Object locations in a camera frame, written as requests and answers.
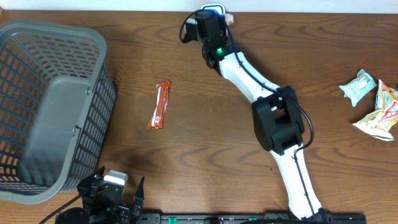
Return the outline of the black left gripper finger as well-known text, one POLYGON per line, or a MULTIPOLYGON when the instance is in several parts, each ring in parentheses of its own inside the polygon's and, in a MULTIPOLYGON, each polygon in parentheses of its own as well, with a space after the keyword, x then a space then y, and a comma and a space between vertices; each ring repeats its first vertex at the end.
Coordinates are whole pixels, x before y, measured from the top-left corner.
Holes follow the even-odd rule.
POLYGON ((87 189, 88 187, 91 187, 91 185, 94 183, 95 180, 97 179, 102 179, 103 178, 103 173, 105 170, 105 166, 100 167, 97 171, 89 175, 88 177, 85 177, 80 181, 78 184, 79 189, 87 189))
POLYGON ((141 212, 144 206, 144 179, 145 177, 141 178, 137 191, 134 195, 134 203, 133 203, 134 212, 141 212))

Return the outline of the red snack bar wrapper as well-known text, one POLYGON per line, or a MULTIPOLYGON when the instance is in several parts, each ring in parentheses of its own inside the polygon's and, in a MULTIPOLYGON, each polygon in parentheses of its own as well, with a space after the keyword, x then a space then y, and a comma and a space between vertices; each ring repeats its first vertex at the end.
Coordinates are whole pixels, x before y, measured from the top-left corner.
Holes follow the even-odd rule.
POLYGON ((162 129, 164 125, 165 112, 169 103, 169 91, 171 82, 166 81, 156 84, 157 88, 157 101, 156 108, 147 125, 148 129, 162 129))

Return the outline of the green flushable wipes pack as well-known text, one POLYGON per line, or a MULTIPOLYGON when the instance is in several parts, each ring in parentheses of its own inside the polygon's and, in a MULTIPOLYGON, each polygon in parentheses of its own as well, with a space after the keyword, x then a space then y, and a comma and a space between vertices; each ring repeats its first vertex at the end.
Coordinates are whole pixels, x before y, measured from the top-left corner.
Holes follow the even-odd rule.
POLYGON ((367 95, 373 88, 376 87, 376 82, 361 69, 356 78, 351 80, 345 85, 340 85, 339 88, 344 92, 344 97, 348 97, 351 100, 352 107, 355 107, 357 103, 367 95))

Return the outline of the small orange box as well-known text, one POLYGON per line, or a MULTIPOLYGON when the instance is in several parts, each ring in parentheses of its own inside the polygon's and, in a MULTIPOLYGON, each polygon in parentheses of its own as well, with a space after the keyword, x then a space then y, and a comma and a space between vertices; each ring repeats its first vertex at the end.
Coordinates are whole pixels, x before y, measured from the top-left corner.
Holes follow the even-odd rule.
POLYGON ((226 13, 224 19, 228 26, 234 23, 234 16, 232 14, 226 13))

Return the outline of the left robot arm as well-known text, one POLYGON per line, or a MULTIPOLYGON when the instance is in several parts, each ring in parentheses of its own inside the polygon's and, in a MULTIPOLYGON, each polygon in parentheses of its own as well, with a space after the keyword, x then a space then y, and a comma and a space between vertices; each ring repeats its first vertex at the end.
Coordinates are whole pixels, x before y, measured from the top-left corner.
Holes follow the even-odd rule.
POLYGON ((123 203, 128 175, 115 170, 104 173, 101 167, 78 184, 82 207, 62 212, 56 223, 136 223, 144 207, 144 180, 142 177, 133 201, 123 203))

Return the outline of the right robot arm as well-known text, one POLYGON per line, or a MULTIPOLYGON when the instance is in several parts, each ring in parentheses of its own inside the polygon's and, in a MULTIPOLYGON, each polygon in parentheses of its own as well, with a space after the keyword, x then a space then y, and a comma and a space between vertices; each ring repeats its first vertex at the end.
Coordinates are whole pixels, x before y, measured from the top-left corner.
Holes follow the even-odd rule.
POLYGON ((290 211, 299 220, 320 220, 323 211, 306 168, 304 125, 311 124, 291 86, 281 88, 261 75, 234 43, 226 16, 215 10, 192 13, 195 34, 182 42, 202 42, 202 56, 210 68, 234 84, 251 104, 254 133, 274 158, 284 181, 290 211))

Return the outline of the white barcode scanner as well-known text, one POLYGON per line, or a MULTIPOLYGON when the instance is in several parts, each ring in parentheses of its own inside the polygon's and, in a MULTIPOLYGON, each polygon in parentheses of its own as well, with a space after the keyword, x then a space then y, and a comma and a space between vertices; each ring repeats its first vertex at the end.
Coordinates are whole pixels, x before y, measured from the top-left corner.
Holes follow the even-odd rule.
POLYGON ((213 11, 216 11, 220 15, 223 15, 226 13, 226 9, 225 9, 224 5, 222 5, 221 3, 204 4, 201 6, 200 9, 213 10, 213 11))

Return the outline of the grey plastic shopping basket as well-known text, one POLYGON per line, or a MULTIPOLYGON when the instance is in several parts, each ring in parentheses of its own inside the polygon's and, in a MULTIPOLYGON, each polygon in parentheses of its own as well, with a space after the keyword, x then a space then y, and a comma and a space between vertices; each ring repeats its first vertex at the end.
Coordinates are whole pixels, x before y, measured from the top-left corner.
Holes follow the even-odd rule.
POLYGON ((42 203, 95 170, 116 101, 93 29, 1 25, 1 198, 42 203))

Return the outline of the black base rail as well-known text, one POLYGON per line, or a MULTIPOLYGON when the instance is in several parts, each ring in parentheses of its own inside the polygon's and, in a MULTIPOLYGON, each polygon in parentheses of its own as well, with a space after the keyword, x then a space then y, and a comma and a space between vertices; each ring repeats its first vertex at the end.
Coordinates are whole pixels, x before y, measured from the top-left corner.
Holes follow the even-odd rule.
POLYGON ((365 215, 317 214, 315 218, 298 219, 289 213, 265 213, 257 215, 161 215, 145 213, 137 224, 367 224, 365 215))

